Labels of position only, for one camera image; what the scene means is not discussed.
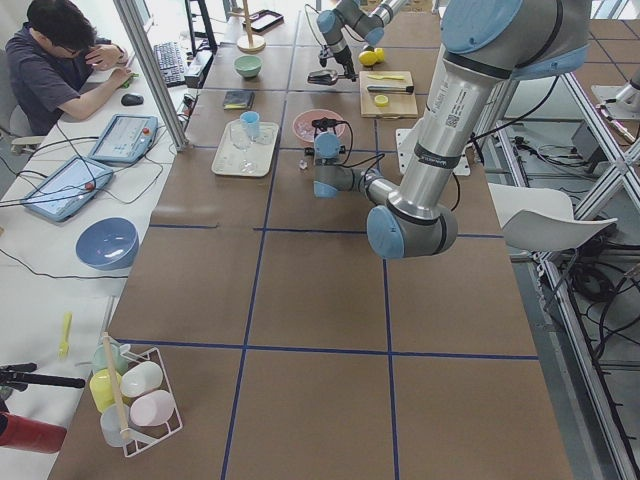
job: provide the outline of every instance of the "blue bowl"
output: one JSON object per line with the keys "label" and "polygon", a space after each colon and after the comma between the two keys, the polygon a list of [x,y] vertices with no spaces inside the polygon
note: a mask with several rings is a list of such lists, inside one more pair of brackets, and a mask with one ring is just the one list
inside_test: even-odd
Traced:
{"label": "blue bowl", "polygon": [[133,264],[140,240],[129,220],[105,218],[87,228],[76,242],[76,255],[98,270],[117,270]]}

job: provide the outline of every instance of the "dark shirt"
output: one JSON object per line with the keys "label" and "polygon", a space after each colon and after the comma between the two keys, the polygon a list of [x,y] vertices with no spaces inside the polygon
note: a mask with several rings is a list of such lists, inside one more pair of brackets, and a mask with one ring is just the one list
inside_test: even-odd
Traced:
{"label": "dark shirt", "polygon": [[7,42],[11,89],[34,135],[46,135],[62,115],[58,107],[80,97],[78,91],[93,68],[85,63],[87,52],[73,59],[48,54],[31,36],[29,27],[25,23]]}

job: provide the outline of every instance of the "chair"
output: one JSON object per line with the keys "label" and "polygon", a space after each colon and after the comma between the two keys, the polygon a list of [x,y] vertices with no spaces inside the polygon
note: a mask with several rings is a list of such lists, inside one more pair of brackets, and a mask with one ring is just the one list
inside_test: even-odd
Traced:
{"label": "chair", "polygon": [[39,145],[44,137],[33,136],[27,116],[13,96],[7,54],[0,50],[0,134],[11,143],[13,153]]}
{"label": "chair", "polygon": [[558,190],[495,183],[489,184],[489,190],[507,244],[523,250],[557,252],[578,248],[618,220],[576,220],[571,199]]}

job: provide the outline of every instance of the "wooden cutting board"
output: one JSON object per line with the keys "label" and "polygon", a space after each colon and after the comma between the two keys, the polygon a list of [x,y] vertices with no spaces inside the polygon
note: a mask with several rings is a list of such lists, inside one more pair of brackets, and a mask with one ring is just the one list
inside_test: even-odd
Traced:
{"label": "wooden cutting board", "polygon": [[[402,75],[404,80],[375,79],[369,75]],[[375,118],[417,118],[418,106],[416,104],[415,93],[370,93],[367,91],[368,85],[385,85],[404,88],[413,85],[411,72],[403,71],[368,71],[362,70],[359,74],[360,80],[360,113],[363,117]],[[376,95],[386,95],[389,104],[386,107],[377,107],[373,103]]]}

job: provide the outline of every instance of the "monitor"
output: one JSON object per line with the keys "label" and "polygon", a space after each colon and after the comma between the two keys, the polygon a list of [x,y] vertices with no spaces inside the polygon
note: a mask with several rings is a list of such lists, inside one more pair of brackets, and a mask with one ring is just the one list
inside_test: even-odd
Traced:
{"label": "monitor", "polygon": [[138,14],[142,20],[144,31],[149,33],[149,29],[151,28],[151,25],[153,25],[153,15],[149,12],[149,7],[147,7],[145,0],[135,0],[135,4],[136,10],[138,10]]}

